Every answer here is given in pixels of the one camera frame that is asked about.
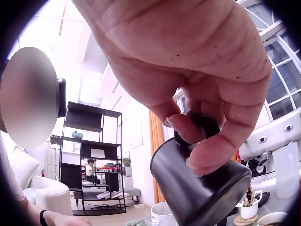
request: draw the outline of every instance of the desk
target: desk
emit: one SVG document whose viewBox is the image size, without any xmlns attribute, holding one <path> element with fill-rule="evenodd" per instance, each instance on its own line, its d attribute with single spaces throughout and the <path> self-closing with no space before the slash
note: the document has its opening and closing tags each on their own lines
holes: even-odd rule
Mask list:
<svg viewBox="0 0 301 226">
<path fill-rule="evenodd" d="M 97 178 L 97 175 L 100 175 L 101 178 L 101 183 L 103 183 L 103 176 L 106 175 L 106 173 L 112 173 L 112 174 L 116 174 L 119 173 L 121 174 L 121 172 L 116 172 L 117 170 L 115 169 L 115 172 L 111 172 L 111 169 L 100 169 L 94 172 L 95 177 Z"/>
</svg>

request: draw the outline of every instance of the tea bag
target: tea bag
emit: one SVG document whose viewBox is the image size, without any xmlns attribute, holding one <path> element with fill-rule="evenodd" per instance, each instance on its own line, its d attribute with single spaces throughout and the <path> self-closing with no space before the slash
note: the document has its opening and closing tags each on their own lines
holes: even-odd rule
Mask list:
<svg viewBox="0 0 301 226">
<path fill-rule="evenodd" d="M 253 195 L 252 187 L 250 185 L 244 198 L 244 207 L 253 205 L 254 201 L 255 201 L 255 197 Z"/>
</svg>

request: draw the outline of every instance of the pressure gauge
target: pressure gauge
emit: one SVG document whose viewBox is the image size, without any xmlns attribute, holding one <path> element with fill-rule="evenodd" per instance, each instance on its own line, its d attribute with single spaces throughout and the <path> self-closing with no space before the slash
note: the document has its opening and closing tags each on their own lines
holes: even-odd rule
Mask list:
<svg viewBox="0 0 301 226">
<path fill-rule="evenodd" d="M 262 173 L 263 172 L 263 170 L 264 170 L 264 166 L 262 165 L 262 166 L 257 166 L 256 167 L 256 171 L 257 171 L 257 173 Z"/>
</svg>

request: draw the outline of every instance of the fingernail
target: fingernail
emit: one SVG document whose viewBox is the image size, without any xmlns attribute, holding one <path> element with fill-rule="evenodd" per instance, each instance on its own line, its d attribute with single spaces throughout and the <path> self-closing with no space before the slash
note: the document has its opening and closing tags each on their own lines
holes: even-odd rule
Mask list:
<svg viewBox="0 0 301 226">
<path fill-rule="evenodd" d="M 192 172 L 192 174 L 195 176 L 195 177 L 202 177 L 203 175 L 198 175 L 196 174 L 195 172 Z"/>
<path fill-rule="evenodd" d="M 171 128 L 171 126 L 170 126 L 170 124 L 169 124 L 169 122 L 168 122 L 167 119 L 168 119 L 168 118 L 166 118 L 166 119 L 164 120 L 163 124 L 164 124 L 165 126 Z"/>
<path fill-rule="evenodd" d="M 175 129 L 175 124 L 174 124 L 169 118 L 166 118 L 165 121 L 167 122 L 167 124 L 168 124 L 170 127 L 172 127 L 172 128 Z"/>
<path fill-rule="evenodd" d="M 192 164 L 191 164 L 191 162 L 190 162 L 190 157 L 188 157 L 187 159 L 186 159 L 186 166 L 188 166 L 190 169 L 196 169 L 196 167 L 195 166 L 193 166 Z M 197 174 L 197 173 L 195 173 L 195 172 L 191 172 L 195 177 L 202 177 L 203 175 L 199 175 L 199 174 Z"/>
<path fill-rule="evenodd" d="M 186 159 L 186 166 L 188 166 L 190 169 L 196 169 L 195 166 L 191 165 L 190 157 Z"/>
</svg>

